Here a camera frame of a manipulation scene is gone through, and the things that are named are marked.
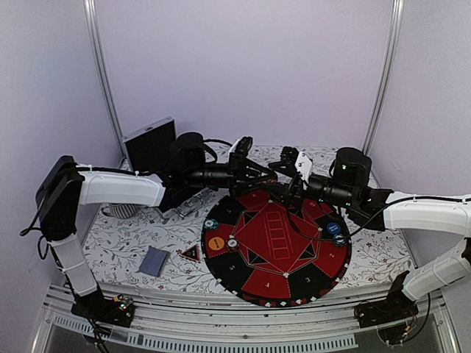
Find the blue small blind button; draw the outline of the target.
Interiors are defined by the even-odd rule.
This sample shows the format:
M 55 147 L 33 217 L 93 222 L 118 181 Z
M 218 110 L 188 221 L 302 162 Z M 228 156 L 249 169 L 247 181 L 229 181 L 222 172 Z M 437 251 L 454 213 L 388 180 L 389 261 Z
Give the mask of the blue small blind button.
M 326 226 L 326 230 L 331 234 L 331 235 L 338 235 L 341 233 L 341 226 L 340 224 L 336 222 L 330 222 Z

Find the green fifty poker chip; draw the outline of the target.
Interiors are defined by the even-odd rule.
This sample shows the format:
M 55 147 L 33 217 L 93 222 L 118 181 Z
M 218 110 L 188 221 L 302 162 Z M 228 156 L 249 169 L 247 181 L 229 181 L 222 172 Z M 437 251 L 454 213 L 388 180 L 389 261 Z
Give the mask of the green fifty poker chip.
M 348 238 L 343 236 L 342 234 L 336 234 L 333 236 L 333 244 L 335 246 L 345 246 L 347 244 Z

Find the orange black hundred chip stack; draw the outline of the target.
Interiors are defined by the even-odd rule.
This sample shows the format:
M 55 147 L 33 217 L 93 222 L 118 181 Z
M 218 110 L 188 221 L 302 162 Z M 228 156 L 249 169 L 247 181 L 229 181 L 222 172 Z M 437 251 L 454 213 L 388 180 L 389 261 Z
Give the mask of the orange black hundred chip stack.
M 231 238 L 227 241 L 226 247 L 229 253 L 236 253 L 238 252 L 239 243 L 235 238 Z

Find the orange big blind button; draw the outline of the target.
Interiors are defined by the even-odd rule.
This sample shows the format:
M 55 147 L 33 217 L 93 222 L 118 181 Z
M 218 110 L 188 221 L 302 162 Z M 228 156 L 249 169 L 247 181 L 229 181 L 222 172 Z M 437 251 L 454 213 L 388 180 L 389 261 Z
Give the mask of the orange big blind button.
M 208 241 L 208 247 L 215 252 L 221 251 L 225 247 L 225 241 L 221 237 L 212 237 Z

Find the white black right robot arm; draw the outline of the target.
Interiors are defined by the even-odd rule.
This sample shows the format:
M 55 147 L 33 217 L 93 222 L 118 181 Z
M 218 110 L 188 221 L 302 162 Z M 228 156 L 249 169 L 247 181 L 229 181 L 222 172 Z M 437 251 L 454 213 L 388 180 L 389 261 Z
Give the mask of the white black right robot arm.
M 368 186 L 371 159 L 343 147 L 336 152 L 329 176 L 311 173 L 305 152 L 284 147 L 280 161 L 269 164 L 295 179 L 305 197 L 343 207 L 360 229 L 421 229 L 460 235 L 450 250 L 429 263 L 399 275 L 380 306 L 388 321 L 397 320 L 424 295 L 470 274 L 470 195 L 420 196 Z

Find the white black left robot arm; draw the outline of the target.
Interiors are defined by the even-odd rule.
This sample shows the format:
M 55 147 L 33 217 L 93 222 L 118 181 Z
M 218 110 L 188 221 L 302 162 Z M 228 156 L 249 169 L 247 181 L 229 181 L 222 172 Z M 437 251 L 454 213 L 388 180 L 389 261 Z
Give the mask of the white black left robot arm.
M 248 158 L 251 137 L 230 145 L 226 163 L 206 160 L 207 155 L 215 154 L 207 143 L 197 132 L 185 133 L 170 143 L 168 161 L 162 168 L 144 172 L 80 165 L 63 155 L 40 185 L 35 195 L 36 214 L 20 235 L 41 233 L 76 303 L 92 318 L 104 318 L 111 301 L 104 297 L 76 237 L 80 205 L 135 204 L 165 212 L 204 188 L 223 188 L 238 195 L 277 182 L 275 171 Z

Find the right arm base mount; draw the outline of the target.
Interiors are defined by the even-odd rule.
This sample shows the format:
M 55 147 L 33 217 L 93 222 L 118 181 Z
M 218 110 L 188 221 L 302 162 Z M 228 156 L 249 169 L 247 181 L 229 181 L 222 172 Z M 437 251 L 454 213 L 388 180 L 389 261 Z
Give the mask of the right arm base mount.
M 410 300 L 402 292 L 403 282 L 409 271 L 398 275 L 393 281 L 386 298 L 376 302 L 362 301 L 354 307 L 354 316 L 360 328 L 387 324 L 401 319 L 415 318 L 419 312 L 416 302 Z M 388 345 L 403 343 L 411 330 L 411 324 L 401 324 L 395 327 L 380 329 L 380 339 Z

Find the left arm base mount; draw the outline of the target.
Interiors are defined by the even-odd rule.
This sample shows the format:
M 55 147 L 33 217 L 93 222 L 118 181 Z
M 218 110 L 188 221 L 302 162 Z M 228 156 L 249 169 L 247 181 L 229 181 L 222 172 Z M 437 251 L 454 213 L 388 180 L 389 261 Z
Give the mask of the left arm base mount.
M 76 295 L 71 313 L 94 322 L 130 328 L 135 313 L 134 299 L 124 294 L 107 299 L 98 288 L 85 296 Z

